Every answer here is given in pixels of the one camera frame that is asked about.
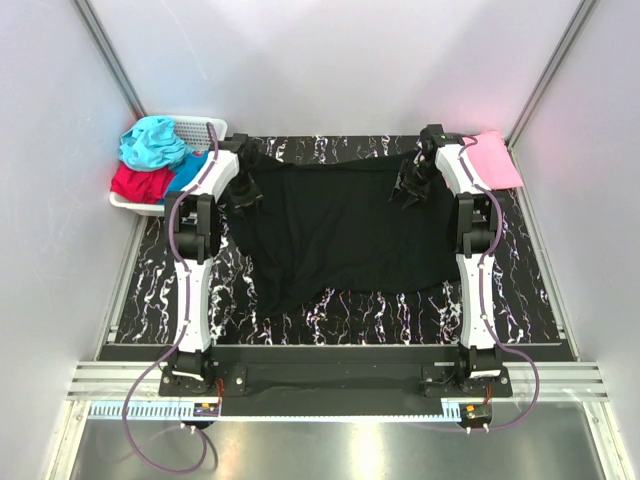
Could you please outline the black t shirt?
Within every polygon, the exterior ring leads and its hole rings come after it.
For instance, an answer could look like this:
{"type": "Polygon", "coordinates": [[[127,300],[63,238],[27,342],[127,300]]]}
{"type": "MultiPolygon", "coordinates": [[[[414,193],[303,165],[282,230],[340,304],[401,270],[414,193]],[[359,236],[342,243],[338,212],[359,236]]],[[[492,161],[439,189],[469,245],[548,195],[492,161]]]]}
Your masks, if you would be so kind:
{"type": "Polygon", "coordinates": [[[297,165],[258,155],[250,176],[259,207],[225,208],[253,265],[258,316],[288,312],[326,288],[398,294],[459,280],[447,240],[453,195],[443,177],[430,181],[422,201],[394,190],[415,157],[297,165]]]}

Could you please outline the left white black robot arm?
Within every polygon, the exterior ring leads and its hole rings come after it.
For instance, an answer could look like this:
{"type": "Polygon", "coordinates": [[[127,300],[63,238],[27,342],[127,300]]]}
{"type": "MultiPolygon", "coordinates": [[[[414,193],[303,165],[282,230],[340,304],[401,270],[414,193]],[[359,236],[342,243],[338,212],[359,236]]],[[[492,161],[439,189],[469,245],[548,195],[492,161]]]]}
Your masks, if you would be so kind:
{"type": "Polygon", "coordinates": [[[263,194],[251,175],[258,156],[246,134],[225,141],[212,137],[202,168],[164,201],[166,239],[177,278],[178,327],[174,345],[162,357],[163,381],[196,396],[221,394],[223,388],[214,365],[208,313],[210,274],[222,236],[218,204],[239,217],[259,213],[263,194]]]}

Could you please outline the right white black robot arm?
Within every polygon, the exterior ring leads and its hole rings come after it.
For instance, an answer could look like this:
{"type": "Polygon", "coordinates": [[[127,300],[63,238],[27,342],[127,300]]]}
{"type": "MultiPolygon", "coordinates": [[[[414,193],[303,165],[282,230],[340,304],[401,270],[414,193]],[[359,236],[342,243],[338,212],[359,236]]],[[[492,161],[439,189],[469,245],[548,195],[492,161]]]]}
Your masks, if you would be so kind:
{"type": "Polygon", "coordinates": [[[440,124],[429,124],[419,136],[414,160],[400,167],[390,199],[405,208],[424,203],[438,177],[453,194],[450,241],[460,272],[463,326],[458,357],[452,371],[434,384],[453,388],[463,396],[490,395],[501,378],[502,358],[494,330],[493,269],[495,250],[502,238],[500,197],[480,178],[467,149],[478,138],[448,133],[440,124]]]}

